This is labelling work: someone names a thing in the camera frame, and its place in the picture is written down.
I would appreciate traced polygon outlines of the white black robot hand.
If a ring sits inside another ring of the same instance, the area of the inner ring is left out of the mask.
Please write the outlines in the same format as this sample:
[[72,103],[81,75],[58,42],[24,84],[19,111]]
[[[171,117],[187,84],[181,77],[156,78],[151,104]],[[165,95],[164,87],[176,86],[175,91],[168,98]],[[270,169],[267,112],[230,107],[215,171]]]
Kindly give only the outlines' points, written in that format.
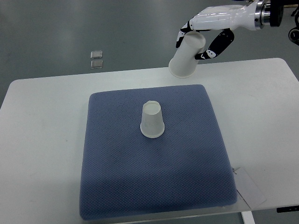
[[220,55],[234,40],[233,30],[242,27],[248,30],[262,28],[261,14],[263,1],[255,0],[249,5],[226,5],[207,7],[192,17],[179,31],[176,48],[184,37],[192,32],[221,30],[209,48],[195,55],[196,60],[212,59]]

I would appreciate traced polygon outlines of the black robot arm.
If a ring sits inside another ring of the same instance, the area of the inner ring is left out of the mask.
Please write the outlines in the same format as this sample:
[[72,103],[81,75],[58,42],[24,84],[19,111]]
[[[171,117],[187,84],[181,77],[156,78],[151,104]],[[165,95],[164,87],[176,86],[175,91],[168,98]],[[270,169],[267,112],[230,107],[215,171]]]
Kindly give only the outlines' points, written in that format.
[[299,45],[299,1],[298,0],[259,0],[256,5],[254,22],[258,28],[264,25],[279,27],[284,13],[284,7],[297,5],[291,16],[294,17],[295,27],[288,33],[289,40]]

